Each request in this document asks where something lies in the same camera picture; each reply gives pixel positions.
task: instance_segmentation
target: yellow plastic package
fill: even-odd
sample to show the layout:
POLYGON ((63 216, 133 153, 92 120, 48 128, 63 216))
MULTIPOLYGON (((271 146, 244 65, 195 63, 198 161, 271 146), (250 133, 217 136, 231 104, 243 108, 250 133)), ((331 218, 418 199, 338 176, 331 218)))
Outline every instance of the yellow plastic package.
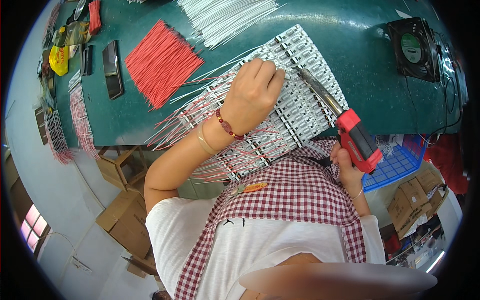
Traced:
POLYGON ((65 75, 68 72, 68 47, 53 46, 48 60, 50 67, 58 76, 65 75))

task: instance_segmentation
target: cooling fan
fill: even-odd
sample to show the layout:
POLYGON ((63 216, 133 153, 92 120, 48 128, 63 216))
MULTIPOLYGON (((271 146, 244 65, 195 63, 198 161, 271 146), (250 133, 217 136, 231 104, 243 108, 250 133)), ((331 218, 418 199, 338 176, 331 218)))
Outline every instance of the cooling fan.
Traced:
POLYGON ((387 23, 398 72, 430 82, 440 82, 437 46, 427 21, 419 17, 387 23))

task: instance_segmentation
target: woman's right hand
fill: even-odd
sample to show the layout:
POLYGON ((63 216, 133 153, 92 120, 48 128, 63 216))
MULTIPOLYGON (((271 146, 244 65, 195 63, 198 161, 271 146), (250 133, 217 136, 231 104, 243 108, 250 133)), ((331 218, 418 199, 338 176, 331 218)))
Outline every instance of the woman's right hand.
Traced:
POLYGON ((260 58, 246 62, 237 73, 220 114, 235 134, 258 126, 272 111, 285 78, 285 71, 260 58))
POLYGON ((338 164, 340 168, 340 175, 338 176, 344 188, 352 198, 356 197, 362 189, 361 179, 365 172, 358 170, 357 167, 352 166, 352 159, 347 149, 342 148, 337 142, 330 154, 330 160, 334 164, 338 164))

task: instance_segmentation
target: green table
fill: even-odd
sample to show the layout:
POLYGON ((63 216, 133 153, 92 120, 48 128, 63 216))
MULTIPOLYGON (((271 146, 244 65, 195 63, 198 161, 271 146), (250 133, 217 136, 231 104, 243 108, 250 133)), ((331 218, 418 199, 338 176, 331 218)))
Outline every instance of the green table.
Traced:
MULTIPOLYGON (((386 33, 385 23, 398 20, 395 9, 412 16, 425 18, 430 27, 444 32, 426 1, 406 0, 325 0, 289 1, 288 5, 250 27, 225 46, 213 51, 204 50, 200 56, 205 64, 193 75, 203 74, 220 66, 245 50, 263 44, 287 28, 299 23, 316 44, 342 88, 348 104, 355 109, 370 134, 431 133, 444 126, 444 89, 440 84, 429 83, 408 77, 407 91, 405 77, 397 73, 395 55, 386 33)), ((60 9, 57 28, 65 24, 75 8, 75 3, 65 3, 60 9)), ((145 144, 154 132, 154 126, 172 113, 181 103, 165 105, 148 112, 149 108, 135 87, 123 60, 142 40, 152 26, 162 19, 187 37, 191 44, 196 40, 190 36, 193 31, 187 16, 176 6, 176 2, 150 0, 143 4, 128 4, 126 0, 102 0, 100 16, 102 29, 92 37, 94 45, 93 73, 82 77, 85 106, 94 135, 94 144, 132 145, 145 144), (124 94, 109 100, 103 75, 101 52, 111 40, 118 41, 121 76, 124 94)), ((197 49, 203 48, 198 43, 197 49)), ((56 78, 58 109, 67 143, 78 145, 72 128, 68 80, 80 69, 80 55, 69 60, 69 72, 56 78)), ((187 93, 198 85, 182 87, 175 96, 187 93)), ((447 89, 449 105, 455 106, 448 115, 448 124, 454 123, 459 115, 457 101, 453 102, 453 87, 447 89)), ((458 126, 447 132, 456 132, 458 126)), ((324 135, 334 135, 330 129, 324 135)))

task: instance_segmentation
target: apron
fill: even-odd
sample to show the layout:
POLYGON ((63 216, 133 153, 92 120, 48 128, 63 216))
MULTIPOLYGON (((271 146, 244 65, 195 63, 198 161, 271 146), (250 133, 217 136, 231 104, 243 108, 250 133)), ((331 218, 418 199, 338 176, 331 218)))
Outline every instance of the apron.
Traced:
POLYGON ((180 273, 175 299, 195 299, 218 223, 229 218, 274 219, 335 225, 341 228, 347 259, 366 263, 360 217, 340 183, 337 165, 316 161, 328 157, 335 139, 310 141, 268 167, 232 182, 218 196, 206 225, 180 273), (230 197, 233 189, 266 182, 267 186, 230 197))

